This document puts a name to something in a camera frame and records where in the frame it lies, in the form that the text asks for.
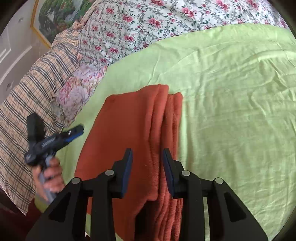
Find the folded orange garment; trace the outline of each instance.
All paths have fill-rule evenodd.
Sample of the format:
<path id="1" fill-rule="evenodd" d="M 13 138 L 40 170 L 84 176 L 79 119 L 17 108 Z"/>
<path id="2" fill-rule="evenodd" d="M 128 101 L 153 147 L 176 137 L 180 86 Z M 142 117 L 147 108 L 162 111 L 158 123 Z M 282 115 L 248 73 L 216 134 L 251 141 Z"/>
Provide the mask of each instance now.
<path id="1" fill-rule="evenodd" d="M 116 233 L 124 240 L 178 240 L 181 199 L 172 199 L 161 162 L 163 148 L 176 159 L 182 95 L 167 85 L 109 96 L 81 151 L 75 176 L 95 178 L 133 150 L 128 190 L 113 199 Z M 91 213 L 91 199 L 88 213 Z"/>

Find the white wall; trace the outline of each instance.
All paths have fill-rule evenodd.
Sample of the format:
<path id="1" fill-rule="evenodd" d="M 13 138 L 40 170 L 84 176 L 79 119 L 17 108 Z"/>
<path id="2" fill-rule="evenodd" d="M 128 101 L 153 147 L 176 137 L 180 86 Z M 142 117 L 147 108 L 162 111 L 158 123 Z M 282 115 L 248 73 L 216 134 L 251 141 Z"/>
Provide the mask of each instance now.
<path id="1" fill-rule="evenodd" d="M 0 103 L 48 51 L 30 28 L 35 0 L 28 0 L 12 17 L 0 37 Z"/>

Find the floral fabric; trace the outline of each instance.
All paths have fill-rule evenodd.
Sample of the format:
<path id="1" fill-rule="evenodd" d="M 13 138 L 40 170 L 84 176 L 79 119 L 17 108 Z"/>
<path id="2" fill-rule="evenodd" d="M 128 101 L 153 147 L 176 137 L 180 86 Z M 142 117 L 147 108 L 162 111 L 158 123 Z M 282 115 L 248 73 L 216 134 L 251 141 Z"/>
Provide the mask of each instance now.
<path id="1" fill-rule="evenodd" d="M 287 28 L 267 0 L 104 0 L 80 33 L 82 65 L 52 101 L 54 112 L 74 121 L 106 72 L 106 66 L 151 43 L 191 31 L 240 23 Z M 83 23 L 74 23 L 79 29 Z"/>

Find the gray handle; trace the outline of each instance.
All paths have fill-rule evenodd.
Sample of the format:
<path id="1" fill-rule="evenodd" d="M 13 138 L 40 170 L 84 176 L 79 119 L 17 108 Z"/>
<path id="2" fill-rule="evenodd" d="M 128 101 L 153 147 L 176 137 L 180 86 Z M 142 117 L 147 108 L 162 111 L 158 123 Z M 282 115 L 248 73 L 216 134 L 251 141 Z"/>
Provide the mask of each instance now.
<path id="1" fill-rule="evenodd" d="M 45 159 L 45 163 L 46 163 L 46 166 L 48 167 L 49 166 L 49 161 L 52 159 L 53 156 L 48 156 L 46 159 Z M 45 182 L 46 182 L 46 179 L 43 175 L 43 171 L 40 173 L 39 175 L 39 181 L 41 182 L 41 184 L 43 185 Z M 48 189 L 45 189 L 44 188 L 44 192 L 46 194 L 46 197 L 48 199 L 48 202 L 49 203 L 52 203 L 53 200 L 56 198 L 57 194 L 56 193 L 52 193 L 50 192 Z"/>

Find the human hand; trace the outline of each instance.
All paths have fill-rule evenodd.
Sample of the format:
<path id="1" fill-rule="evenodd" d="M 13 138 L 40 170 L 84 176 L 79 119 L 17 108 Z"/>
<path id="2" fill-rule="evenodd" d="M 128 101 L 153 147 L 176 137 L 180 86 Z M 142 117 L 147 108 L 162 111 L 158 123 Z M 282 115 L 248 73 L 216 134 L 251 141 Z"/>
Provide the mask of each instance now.
<path id="1" fill-rule="evenodd" d="M 45 179 L 51 178 L 46 181 L 44 185 L 39 181 L 39 175 L 41 173 L 41 166 L 33 167 L 33 180 L 36 184 L 36 192 L 46 201 L 48 201 L 44 189 L 48 189 L 53 193 L 58 193 L 65 187 L 64 180 L 62 178 L 62 167 L 59 165 L 59 160 L 53 157 L 49 161 L 49 167 L 44 171 Z"/>

